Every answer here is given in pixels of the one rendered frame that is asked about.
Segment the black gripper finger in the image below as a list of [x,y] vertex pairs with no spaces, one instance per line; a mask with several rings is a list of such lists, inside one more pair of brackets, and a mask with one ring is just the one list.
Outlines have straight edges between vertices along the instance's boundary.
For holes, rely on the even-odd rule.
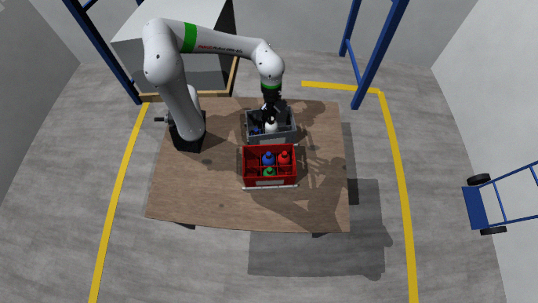
[[260,109],[262,109],[263,116],[267,119],[267,123],[269,124],[271,124],[271,109],[272,108],[273,108],[273,103],[271,103],[271,107],[266,106],[266,103],[263,107],[260,107]]
[[[280,94],[279,96],[279,100],[281,99],[282,95]],[[276,109],[274,108],[274,105],[273,105],[273,108],[271,109],[271,116],[274,117],[274,120],[276,120]]]

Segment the green bottle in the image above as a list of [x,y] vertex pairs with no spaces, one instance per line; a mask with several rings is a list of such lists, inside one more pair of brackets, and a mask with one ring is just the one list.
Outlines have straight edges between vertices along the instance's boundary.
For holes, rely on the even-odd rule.
[[277,176],[277,174],[274,168],[268,167],[263,171],[263,176]]

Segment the dark red crate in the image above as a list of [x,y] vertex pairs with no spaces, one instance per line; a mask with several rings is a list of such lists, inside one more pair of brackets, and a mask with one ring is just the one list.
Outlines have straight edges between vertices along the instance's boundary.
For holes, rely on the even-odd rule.
[[[283,151],[289,153],[290,164],[278,166],[278,155]],[[274,155],[275,166],[263,166],[262,157],[267,152]],[[274,168],[277,176],[263,176],[263,171],[268,167]],[[296,180],[296,160],[293,144],[250,145],[242,157],[242,178],[247,188],[294,185]]]

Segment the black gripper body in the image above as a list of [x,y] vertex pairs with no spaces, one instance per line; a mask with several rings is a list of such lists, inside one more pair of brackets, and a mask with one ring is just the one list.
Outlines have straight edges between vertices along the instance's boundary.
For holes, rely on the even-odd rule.
[[270,107],[271,103],[276,102],[279,99],[279,95],[276,97],[267,97],[264,95],[264,104],[266,103],[266,106]]

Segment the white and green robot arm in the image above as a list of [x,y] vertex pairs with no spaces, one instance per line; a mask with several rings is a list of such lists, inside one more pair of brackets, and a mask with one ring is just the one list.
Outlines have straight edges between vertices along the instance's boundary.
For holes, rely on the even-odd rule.
[[176,126],[179,135],[186,141],[199,140],[205,132],[205,122],[197,90],[187,84],[180,53],[223,54],[251,60],[260,73],[261,92],[275,97],[282,91],[285,63],[262,38],[232,35],[183,21],[154,18],[145,24],[142,40],[144,74],[169,109],[165,117],[154,118],[154,121],[165,121],[169,128]]

